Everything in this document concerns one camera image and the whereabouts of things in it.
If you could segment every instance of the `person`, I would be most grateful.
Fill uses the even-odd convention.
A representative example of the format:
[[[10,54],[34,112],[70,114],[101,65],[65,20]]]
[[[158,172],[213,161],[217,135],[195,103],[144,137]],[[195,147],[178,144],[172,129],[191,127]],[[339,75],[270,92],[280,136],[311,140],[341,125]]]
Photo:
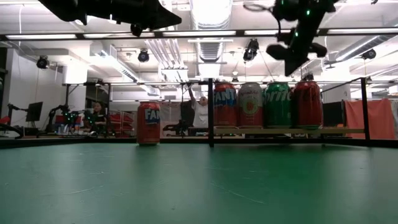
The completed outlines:
[[[193,95],[191,85],[188,85],[189,95],[192,101],[192,109],[195,110],[195,117],[193,119],[194,128],[208,128],[208,104],[207,98],[202,96],[199,101]]]
[[[98,131],[102,132],[106,130],[106,113],[105,113],[105,107],[103,106],[102,103],[96,102],[94,104],[93,116],[97,132]]]

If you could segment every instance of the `green table surface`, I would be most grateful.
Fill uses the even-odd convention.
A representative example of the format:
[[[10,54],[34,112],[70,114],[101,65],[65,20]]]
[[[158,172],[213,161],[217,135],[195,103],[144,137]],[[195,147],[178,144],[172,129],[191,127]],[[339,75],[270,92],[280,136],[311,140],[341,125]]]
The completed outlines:
[[[1,224],[398,223],[398,150],[73,144],[0,150]]]

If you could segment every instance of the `sprite can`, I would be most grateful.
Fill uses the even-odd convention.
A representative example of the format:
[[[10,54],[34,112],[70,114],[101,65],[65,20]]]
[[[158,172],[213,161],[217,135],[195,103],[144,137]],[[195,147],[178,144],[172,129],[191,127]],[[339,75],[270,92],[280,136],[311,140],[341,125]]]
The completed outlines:
[[[264,120],[269,128],[289,128],[292,125],[290,101],[292,92],[286,82],[269,83],[264,90]]]

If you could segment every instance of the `soda can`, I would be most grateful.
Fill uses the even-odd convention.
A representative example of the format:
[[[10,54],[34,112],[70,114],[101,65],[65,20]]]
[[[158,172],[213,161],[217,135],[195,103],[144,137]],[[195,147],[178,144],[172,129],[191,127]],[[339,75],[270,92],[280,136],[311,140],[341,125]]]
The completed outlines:
[[[298,82],[293,90],[294,123],[298,128],[323,126],[320,88],[315,81]]]
[[[231,83],[217,83],[214,89],[214,126],[236,126],[236,90]]]
[[[137,112],[137,143],[160,142],[160,106],[156,102],[141,102]]]
[[[264,119],[268,128],[289,128],[292,125],[292,92],[287,82],[269,83],[265,90]]]
[[[255,82],[243,84],[238,93],[238,104],[240,126],[263,126],[260,84]]]

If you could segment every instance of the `white shirt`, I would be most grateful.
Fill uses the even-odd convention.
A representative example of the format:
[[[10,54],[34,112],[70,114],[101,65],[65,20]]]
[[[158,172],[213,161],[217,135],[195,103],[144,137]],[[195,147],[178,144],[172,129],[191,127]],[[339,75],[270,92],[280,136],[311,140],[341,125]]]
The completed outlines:
[[[193,119],[193,127],[208,128],[208,107],[200,105],[197,101],[192,106],[195,110],[195,118]]]

